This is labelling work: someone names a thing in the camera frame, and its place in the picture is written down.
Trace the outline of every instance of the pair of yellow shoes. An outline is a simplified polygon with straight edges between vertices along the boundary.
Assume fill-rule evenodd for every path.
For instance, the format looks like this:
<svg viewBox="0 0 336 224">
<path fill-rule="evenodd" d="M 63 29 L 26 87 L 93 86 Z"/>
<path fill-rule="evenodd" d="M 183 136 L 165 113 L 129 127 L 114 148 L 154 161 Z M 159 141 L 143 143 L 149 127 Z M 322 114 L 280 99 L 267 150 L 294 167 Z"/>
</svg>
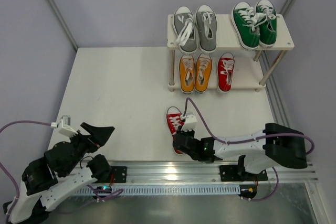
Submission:
<svg viewBox="0 0 336 224">
<path fill-rule="evenodd" d="M 183 55 L 180 59 L 181 90 L 185 94 L 194 91 L 203 93 L 208 87 L 212 70 L 212 60 L 209 55 L 200 54 L 196 66 L 192 55 Z"/>
</svg>

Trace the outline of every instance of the pair of green shoes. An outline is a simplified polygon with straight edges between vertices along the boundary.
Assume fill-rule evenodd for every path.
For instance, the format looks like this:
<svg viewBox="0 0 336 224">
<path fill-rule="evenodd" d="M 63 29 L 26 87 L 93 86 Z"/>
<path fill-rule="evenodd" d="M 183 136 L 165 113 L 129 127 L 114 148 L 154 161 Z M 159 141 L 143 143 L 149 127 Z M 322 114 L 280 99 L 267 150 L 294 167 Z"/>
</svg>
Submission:
<svg viewBox="0 0 336 224">
<path fill-rule="evenodd" d="M 255 50 L 258 45 L 272 47 L 277 40 L 277 13 L 268 0 L 260 0 L 255 8 L 246 2 L 238 3 L 232 10 L 231 22 L 246 50 Z"/>
</svg>

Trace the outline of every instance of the gray sneaker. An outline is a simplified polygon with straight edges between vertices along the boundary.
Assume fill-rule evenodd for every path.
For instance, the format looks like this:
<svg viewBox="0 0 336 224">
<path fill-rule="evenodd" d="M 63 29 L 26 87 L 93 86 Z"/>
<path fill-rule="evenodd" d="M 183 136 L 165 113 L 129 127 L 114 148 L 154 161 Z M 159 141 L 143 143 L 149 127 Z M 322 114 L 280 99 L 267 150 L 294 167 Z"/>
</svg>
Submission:
<svg viewBox="0 0 336 224">
<path fill-rule="evenodd" d="M 200 50 L 204 54 L 211 54 L 216 50 L 217 19 L 214 10 L 207 5 L 200 6 L 196 11 L 196 25 L 198 27 Z"/>
<path fill-rule="evenodd" d="M 196 52 L 197 42 L 192 11 L 182 6 L 174 14 L 173 29 L 177 36 L 176 43 L 184 55 L 192 55 Z"/>
</svg>

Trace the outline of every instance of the white shoelace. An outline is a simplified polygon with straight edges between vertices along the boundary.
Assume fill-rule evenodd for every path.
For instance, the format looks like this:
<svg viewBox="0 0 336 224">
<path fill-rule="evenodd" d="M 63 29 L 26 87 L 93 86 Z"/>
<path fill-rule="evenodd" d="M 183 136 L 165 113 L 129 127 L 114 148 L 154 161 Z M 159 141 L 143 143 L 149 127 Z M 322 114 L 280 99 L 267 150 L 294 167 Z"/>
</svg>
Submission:
<svg viewBox="0 0 336 224">
<path fill-rule="evenodd" d="M 205 36 L 208 38 L 209 36 L 209 32 L 210 32 L 210 24 L 211 24 L 211 16 L 210 15 L 214 15 L 213 13 L 209 13 L 209 12 L 204 12 L 202 15 L 202 21 L 204 23 L 204 33 Z"/>
<path fill-rule="evenodd" d="M 252 31 L 255 31 L 257 26 L 266 22 L 266 19 L 263 20 L 262 22 L 259 22 L 260 20 L 262 20 L 265 17 L 266 14 L 255 13 L 255 10 L 252 6 L 249 7 L 249 8 L 246 8 L 246 10 L 239 10 L 238 13 L 241 15 L 241 17 L 248 24 L 248 25 L 243 25 L 243 26 L 251 27 Z"/>
<path fill-rule="evenodd" d="M 234 60 L 222 60 L 222 67 L 224 70 L 222 70 L 221 74 L 228 74 L 228 70 L 233 70 Z"/>
<path fill-rule="evenodd" d="M 179 128 L 179 126 L 181 125 L 181 120 L 180 120 L 180 117 L 177 115 L 177 116 L 174 116 L 174 117 L 171 117 L 169 118 L 169 121 L 172 123 L 172 125 L 174 126 L 175 130 L 177 131 L 177 129 Z"/>
<path fill-rule="evenodd" d="M 197 78 L 199 79 L 199 81 L 202 81 L 204 79 L 204 71 L 208 67 L 210 60 L 206 58 L 202 58 L 202 59 L 200 58 L 199 60 L 200 60 L 199 61 L 200 63 L 199 63 Z"/>
<path fill-rule="evenodd" d="M 273 7 L 267 5 L 260 5 L 261 11 L 269 18 L 269 19 L 276 19 L 276 16 L 273 14 Z"/>
<path fill-rule="evenodd" d="M 194 60 L 193 58 L 185 58 L 182 60 L 184 69 L 187 71 L 187 75 L 185 77 L 185 82 L 188 82 L 189 77 L 191 75 L 191 71 L 194 69 Z"/>
<path fill-rule="evenodd" d="M 192 32 L 194 31 L 194 21 L 193 21 L 193 15 L 191 13 L 188 13 L 189 18 L 184 19 L 184 16 L 178 16 L 178 20 L 184 24 L 184 27 L 182 28 L 181 32 L 179 33 L 177 39 L 176 39 L 176 43 L 179 44 L 181 47 L 183 47 L 189 37 L 190 34 L 192 34 Z"/>
</svg>

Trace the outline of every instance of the robotic arm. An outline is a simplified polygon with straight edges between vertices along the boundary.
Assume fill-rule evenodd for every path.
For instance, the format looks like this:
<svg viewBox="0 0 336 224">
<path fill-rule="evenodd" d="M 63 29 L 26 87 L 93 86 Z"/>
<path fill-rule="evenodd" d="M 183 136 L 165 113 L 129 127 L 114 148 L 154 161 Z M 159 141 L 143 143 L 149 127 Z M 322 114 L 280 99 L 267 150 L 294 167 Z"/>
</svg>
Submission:
<svg viewBox="0 0 336 224">
<path fill-rule="evenodd" d="M 104 146 L 114 127 L 94 127 L 82 123 L 81 127 L 89 135 L 82 135 L 70 126 L 70 117 L 63 116 L 59 124 L 59 133 L 70 138 L 70 142 L 59 142 L 46 151 L 42 158 L 32 161 L 25 169 L 20 182 L 20 197 L 14 208 L 13 202 L 3 205 L 5 213 L 11 208 L 9 221 L 13 224 L 38 224 L 62 201 L 81 187 L 106 179 L 111 167 L 104 156 L 97 155 L 78 174 L 58 184 L 58 177 L 67 177 L 84 157 L 85 153 L 94 153 Z"/>
<path fill-rule="evenodd" d="M 241 181 L 255 177 L 266 168 L 281 165 L 287 168 L 303 169 L 307 167 L 304 138 L 301 137 L 268 137 L 262 136 L 279 133 L 303 133 L 281 126 L 267 123 L 265 129 L 254 134 L 230 138 L 220 138 L 226 143 L 216 141 L 212 137 L 198 140 L 194 138 L 196 117 L 187 114 L 183 126 L 175 135 L 173 147 L 188 154 L 193 160 L 213 163 L 224 158 L 239 157 L 237 173 Z"/>
</svg>

